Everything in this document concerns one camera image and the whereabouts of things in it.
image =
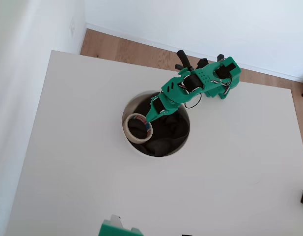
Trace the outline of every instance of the cable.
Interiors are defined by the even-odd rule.
[[[200,99],[199,99],[199,101],[195,105],[193,105],[192,107],[187,107],[186,103],[184,103],[185,108],[190,109],[190,108],[193,108],[193,107],[197,106],[198,103],[201,101],[201,97],[202,97],[202,94],[200,93]]]

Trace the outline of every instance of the green 3d printed part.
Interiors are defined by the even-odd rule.
[[[99,236],[143,236],[143,234],[136,228],[124,229],[120,217],[112,215],[110,220],[103,221]]]
[[[170,79],[162,91],[151,98],[151,109],[147,121],[152,122],[164,115],[173,114],[182,103],[189,102],[195,96],[205,93],[207,97],[219,95],[225,99],[240,81],[241,69],[232,57],[217,57],[217,62],[208,63],[206,58],[200,59],[198,67],[193,69],[184,51],[177,52],[182,65],[176,65],[180,77]]]

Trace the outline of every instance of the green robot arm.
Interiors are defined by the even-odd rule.
[[[148,122],[171,115],[182,103],[189,102],[200,93],[205,93],[207,97],[219,94],[221,99],[225,99],[230,89],[240,81],[242,71],[232,57],[224,59],[223,55],[219,55],[218,62],[212,64],[207,59],[201,59],[194,70],[182,50],[177,55],[183,63],[183,66],[175,66],[180,69],[180,77],[170,79],[162,86],[161,93],[152,97]]]

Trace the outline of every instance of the masking tape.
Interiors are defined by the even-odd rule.
[[[131,134],[131,132],[128,128],[128,121],[130,119],[139,119],[140,121],[142,121],[144,123],[146,130],[147,130],[147,137],[145,139],[138,139],[133,134]],[[124,130],[124,134],[125,134],[126,138],[134,144],[143,144],[146,141],[148,141],[152,136],[151,123],[147,122],[147,118],[145,116],[138,114],[138,113],[133,113],[126,118],[126,120],[123,123],[123,130]]]

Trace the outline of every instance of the white table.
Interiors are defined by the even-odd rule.
[[[288,89],[203,96],[168,158],[138,154],[121,118],[177,72],[52,52],[7,236],[303,236],[303,145]]]

